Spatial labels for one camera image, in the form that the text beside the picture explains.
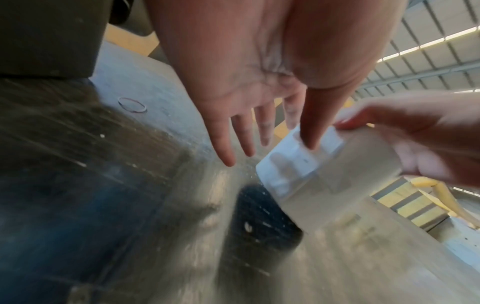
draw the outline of cylindrical object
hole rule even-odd
[[[260,181],[305,232],[314,232],[401,172],[393,148],[374,128],[329,127],[317,150],[306,148],[299,127],[256,166]]]

